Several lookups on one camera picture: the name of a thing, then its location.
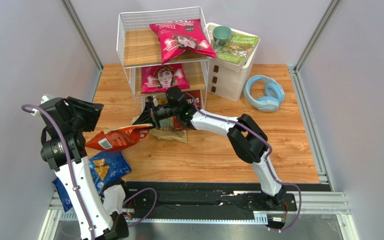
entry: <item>gray floor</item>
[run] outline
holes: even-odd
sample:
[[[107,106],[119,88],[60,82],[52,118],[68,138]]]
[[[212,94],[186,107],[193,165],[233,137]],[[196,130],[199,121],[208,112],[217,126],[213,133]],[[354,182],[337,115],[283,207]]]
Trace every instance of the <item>gray floor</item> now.
[[[129,230],[127,240],[343,240],[336,215],[302,215],[283,233],[262,225],[199,223],[141,223]],[[54,240],[74,239],[80,239],[78,222],[60,221]]]

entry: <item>white wire rack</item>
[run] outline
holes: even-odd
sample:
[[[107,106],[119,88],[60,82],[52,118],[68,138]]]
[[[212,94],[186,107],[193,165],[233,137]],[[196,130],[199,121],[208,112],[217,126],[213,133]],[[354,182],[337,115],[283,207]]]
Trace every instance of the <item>white wire rack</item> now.
[[[138,96],[136,94],[136,78],[137,71],[141,71],[141,67],[147,67],[157,64],[142,64],[140,66],[125,65],[125,51],[126,51],[126,32],[135,30],[146,30],[149,29],[150,24],[180,21],[180,20],[191,20],[200,19],[202,31],[204,32],[207,41],[210,42],[209,32],[206,27],[206,20],[204,18],[203,10],[199,6],[167,9],[167,10],[156,10],[156,11],[139,11],[139,12],[122,12],[118,16],[118,38],[116,43],[116,51],[121,64],[124,68],[125,76],[127,77],[128,84],[131,92],[134,96],[134,100],[137,104],[139,111],[143,109],[143,103],[145,97]],[[203,81],[205,82],[205,89],[201,89],[202,108],[205,109],[207,101],[207,86],[208,86],[208,73],[209,73],[209,58],[193,58],[177,61],[176,63],[188,63],[188,62],[201,62]]]

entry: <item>wooden table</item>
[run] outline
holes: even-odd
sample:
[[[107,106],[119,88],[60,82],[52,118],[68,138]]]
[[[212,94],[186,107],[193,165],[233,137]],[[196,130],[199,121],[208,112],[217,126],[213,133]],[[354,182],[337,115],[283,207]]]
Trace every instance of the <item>wooden table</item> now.
[[[250,76],[274,78],[285,90],[285,100],[277,112],[260,112],[244,96],[233,102],[208,93],[206,110],[229,117],[250,115],[267,134],[273,147],[271,160],[283,182],[319,183],[311,149],[303,125],[296,95],[286,65],[259,65]],[[251,88],[255,98],[263,96],[264,83]],[[120,64],[107,64],[97,87],[95,103],[104,104],[91,139],[98,132],[128,126],[139,112]],[[188,143],[157,139],[152,135],[123,151],[132,172],[129,181],[230,182],[255,183],[258,179],[248,163],[239,159],[229,140],[207,131],[188,131]],[[87,149],[89,157],[98,153]]]

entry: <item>green book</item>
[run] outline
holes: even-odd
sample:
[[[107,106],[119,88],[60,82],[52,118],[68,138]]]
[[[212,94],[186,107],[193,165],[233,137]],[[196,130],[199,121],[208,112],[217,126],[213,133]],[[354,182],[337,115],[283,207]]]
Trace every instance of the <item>green book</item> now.
[[[235,34],[223,46],[216,50],[217,58],[226,62],[239,64],[251,52],[254,45],[259,42],[258,36],[245,36]]]

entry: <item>pink chip bag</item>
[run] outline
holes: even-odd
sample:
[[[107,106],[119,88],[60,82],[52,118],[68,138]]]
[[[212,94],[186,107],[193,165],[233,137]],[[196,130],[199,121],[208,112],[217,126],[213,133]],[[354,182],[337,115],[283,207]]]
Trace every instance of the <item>pink chip bag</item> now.
[[[190,88],[181,63],[141,68],[141,92],[143,94],[164,92],[173,86],[178,86],[180,89]]]
[[[201,20],[181,20],[150,24],[150,29],[158,35],[161,45],[162,64],[168,63],[186,49],[195,53],[217,58],[201,28]]]

